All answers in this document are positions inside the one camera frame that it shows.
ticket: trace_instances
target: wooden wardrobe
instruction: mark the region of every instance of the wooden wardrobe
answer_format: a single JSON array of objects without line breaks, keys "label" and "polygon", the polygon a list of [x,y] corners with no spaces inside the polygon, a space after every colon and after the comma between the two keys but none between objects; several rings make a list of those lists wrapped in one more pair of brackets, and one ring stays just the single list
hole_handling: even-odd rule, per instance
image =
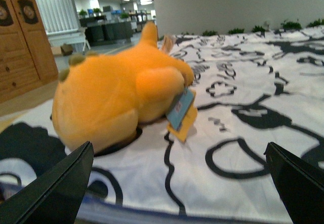
[{"label": "wooden wardrobe", "polygon": [[0,0],[0,102],[57,79],[35,0]]}]

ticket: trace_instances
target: orange plush toy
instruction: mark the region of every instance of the orange plush toy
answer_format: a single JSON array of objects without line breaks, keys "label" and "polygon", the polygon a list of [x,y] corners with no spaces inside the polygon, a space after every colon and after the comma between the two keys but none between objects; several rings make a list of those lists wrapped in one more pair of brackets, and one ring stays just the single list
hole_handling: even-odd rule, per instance
[{"label": "orange plush toy", "polygon": [[138,45],[116,55],[74,55],[69,64],[60,73],[52,118],[70,150],[90,141],[98,153],[131,140],[139,123],[163,116],[193,81],[188,64],[158,49],[152,22]]}]

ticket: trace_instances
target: plush toy ear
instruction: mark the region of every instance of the plush toy ear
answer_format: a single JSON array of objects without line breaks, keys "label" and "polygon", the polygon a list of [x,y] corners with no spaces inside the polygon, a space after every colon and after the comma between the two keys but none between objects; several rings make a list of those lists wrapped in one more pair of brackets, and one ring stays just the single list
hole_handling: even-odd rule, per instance
[{"label": "plush toy ear", "polygon": [[157,48],[157,28],[152,21],[145,24],[142,30],[140,44],[147,44]]}]

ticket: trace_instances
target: potted plant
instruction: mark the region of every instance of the potted plant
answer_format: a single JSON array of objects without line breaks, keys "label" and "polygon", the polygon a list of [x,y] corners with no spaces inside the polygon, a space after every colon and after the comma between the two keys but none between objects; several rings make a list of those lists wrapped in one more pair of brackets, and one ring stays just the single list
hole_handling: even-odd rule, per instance
[{"label": "potted plant", "polygon": [[265,32],[265,29],[261,26],[261,25],[256,25],[254,26],[254,28],[252,29],[252,32]]},{"label": "potted plant", "polygon": [[324,25],[324,19],[318,19],[318,20],[315,20],[314,22],[310,22],[307,27],[316,27],[316,26],[319,26],[319,25]]},{"label": "potted plant", "polygon": [[235,28],[233,30],[229,30],[228,34],[233,35],[233,34],[240,34],[240,33],[244,33],[244,29],[240,29],[240,28]]},{"label": "potted plant", "polygon": [[215,30],[205,30],[202,33],[202,36],[212,36],[212,35],[217,35],[217,34],[218,34],[218,32]]},{"label": "potted plant", "polygon": [[129,18],[129,14],[127,14],[127,13],[121,13],[120,14],[120,18],[121,18],[121,20],[122,21],[127,21],[127,19]]},{"label": "potted plant", "polygon": [[94,9],[93,9],[93,13],[95,13],[96,16],[99,16],[99,14],[101,13],[100,8],[94,8]]},{"label": "potted plant", "polygon": [[80,12],[79,12],[79,17],[80,17],[80,18],[85,18],[87,14],[88,14],[88,13],[87,13],[84,9],[82,9],[82,10],[80,10]]},{"label": "potted plant", "polygon": [[301,24],[298,22],[298,19],[297,22],[284,20],[281,25],[284,30],[300,30],[302,28]]}]

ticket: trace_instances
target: white wall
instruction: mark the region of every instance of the white wall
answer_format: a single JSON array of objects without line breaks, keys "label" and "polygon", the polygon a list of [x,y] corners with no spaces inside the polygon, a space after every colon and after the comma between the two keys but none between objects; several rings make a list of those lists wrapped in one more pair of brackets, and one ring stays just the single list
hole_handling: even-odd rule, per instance
[{"label": "white wall", "polygon": [[324,18],[323,0],[154,0],[154,6],[160,34],[202,34],[206,29],[227,33],[233,28],[250,32],[266,20],[276,29],[285,19],[299,19],[306,26]]}]

